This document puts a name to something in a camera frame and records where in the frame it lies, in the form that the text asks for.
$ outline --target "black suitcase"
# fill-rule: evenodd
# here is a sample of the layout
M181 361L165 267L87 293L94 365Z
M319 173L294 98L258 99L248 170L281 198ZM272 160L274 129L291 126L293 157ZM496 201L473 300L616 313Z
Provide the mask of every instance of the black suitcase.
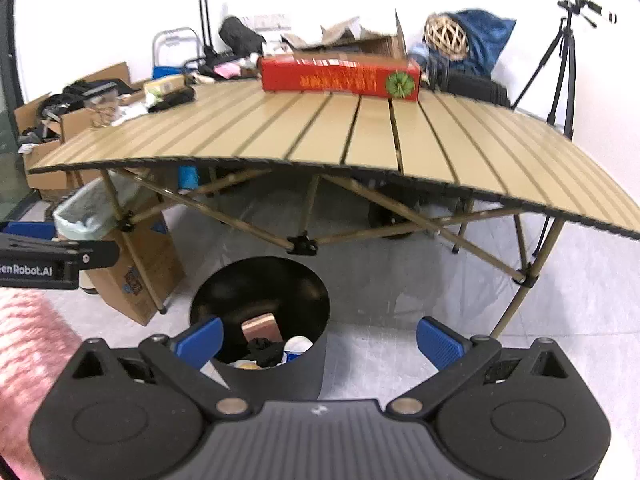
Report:
M429 67L430 88L442 92L462 95L478 101L485 101L506 108L511 107L507 89L488 77L452 70L447 66L433 63Z

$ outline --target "red box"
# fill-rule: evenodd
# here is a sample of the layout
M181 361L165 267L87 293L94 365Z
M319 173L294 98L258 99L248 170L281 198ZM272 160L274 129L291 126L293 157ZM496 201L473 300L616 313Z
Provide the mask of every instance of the red box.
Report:
M337 91L416 101L420 67L366 54L281 54L262 58L264 90Z

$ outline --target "woven basket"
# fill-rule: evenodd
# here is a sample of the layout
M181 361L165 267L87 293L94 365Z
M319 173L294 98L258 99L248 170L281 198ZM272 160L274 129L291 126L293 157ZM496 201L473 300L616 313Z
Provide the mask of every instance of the woven basket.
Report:
M446 14L431 14L427 18L424 41L452 61L465 59L469 51L465 31Z

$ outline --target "white wall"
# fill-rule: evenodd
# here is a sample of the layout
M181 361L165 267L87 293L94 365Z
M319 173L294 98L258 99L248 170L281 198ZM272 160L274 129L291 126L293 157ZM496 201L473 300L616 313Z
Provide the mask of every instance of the white wall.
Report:
M480 7L518 24L494 70L515 99L558 30L557 0L209 0L215 31L225 12L239 16L286 12L292 31L313 40L319 25L359 14L367 28L394 30L398 9L407 45L420 37L431 12ZM640 68L638 0L594 0L618 13L615 27L594 18L597 30L575 23L577 103L574 141L640 202L640 120L636 114ZM26 99L57 91L73 79L126 60L133 79L151 72L151 39L159 30L191 26L200 31L197 0L16 0L16 42ZM217 47L222 46L216 38ZM546 118L558 75L554 55L521 102ZM564 97L558 122L564 121Z

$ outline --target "green flower decoration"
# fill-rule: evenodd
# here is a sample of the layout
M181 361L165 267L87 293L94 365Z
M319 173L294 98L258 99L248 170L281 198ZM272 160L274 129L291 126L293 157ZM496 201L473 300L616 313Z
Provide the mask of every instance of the green flower decoration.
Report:
M391 97L405 98L414 91L414 79L407 72L393 72L386 78L386 91Z

